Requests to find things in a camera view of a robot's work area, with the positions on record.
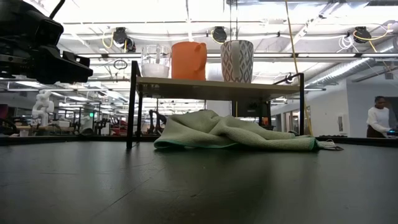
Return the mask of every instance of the woman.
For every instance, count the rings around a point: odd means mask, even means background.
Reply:
[[[367,138],[385,138],[387,132],[391,130],[389,126],[389,110],[385,107],[386,99],[377,96],[374,99],[374,106],[368,111],[368,131]]]

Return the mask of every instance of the black table surface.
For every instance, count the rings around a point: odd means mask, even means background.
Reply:
[[[0,147],[0,223],[398,223],[398,149]]]

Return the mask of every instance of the patterned vase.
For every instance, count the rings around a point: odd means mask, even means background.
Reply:
[[[253,43],[232,40],[221,46],[221,69],[225,82],[251,83],[253,75]]]

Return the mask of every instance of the clear glass cup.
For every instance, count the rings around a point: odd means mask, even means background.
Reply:
[[[165,46],[147,45],[141,52],[143,77],[168,78],[172,51]]]

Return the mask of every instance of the yellow cable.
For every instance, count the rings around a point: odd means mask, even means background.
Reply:
[[[287,23],[289,25],[290,43],[292,44],[294,67],[296,69],[296,73],[298,73],[299,69],[297,68],[297,59],[296,59],[296,53],[294,50],[293,33],[292,33],[292,26],[290,25],[289,8],[287,7],[287,0],[285,0],[285,7],[286,7],[286,14],[287,14]],[[312,134],[312,125],[311,125],[311,121],[308,117],[308,111],[307,111],[307,106],[306,106],[307,104],[305,103],[305,96],[304,96],[304,99],[302,99],[302,100],[304,101],[304,112],[305,112],[305,117],[306,117],[307,123],[308,123],[308,129],[310,130],[310,135],[312,136],[313,135]]]
[[[378,40],[378,39],[380,39],[380,38],[385,37],[385,36],[388,34],[388,30],[389,30],[389,29],[390,29],[390,25],[387,26],[386,33],[384,33],[384,34],[381,35],[380,37],[376,37],[376,38],[372,38],[372,39],[358,37],[357,35],[355,35],[357,31],[354,31],[354,32],[353,32],[353,35],[354,35],[354,37],[356,37],[356,38],[358,38],[358,39],[360,39],[360,40],[368,40],[368,41],[371,41],[371,40]]]
[[[107,45],[105,44],[104,36],[105,36],[105,33],[104,33],[104,35],[103,35],[103,37],[102,37],[102,44],[104,45],[104,47],[106,47],[107,49],[109,49],[109,48],[111,48],[112,45],[113,45],[113,32],[112,32],[112,37],[111,37],[111,45],[109,45],[109,46],[107,46]]]
[[[372,43],[371,40],[369,41],[369,44],[371,44],[373,50],[375,51],[375,53],[377,53],[377,50],[376,50],[376,48],[374,47],[374,45],[373,45],[373,43]],[[387,68],[390,72],[392,72],[391,69],[390,69],[390,67],[388,67],[388,65],[384,62],[384,60],[383,60],[383,64],[384,64],[384,66],[386,66],[386,68]]]

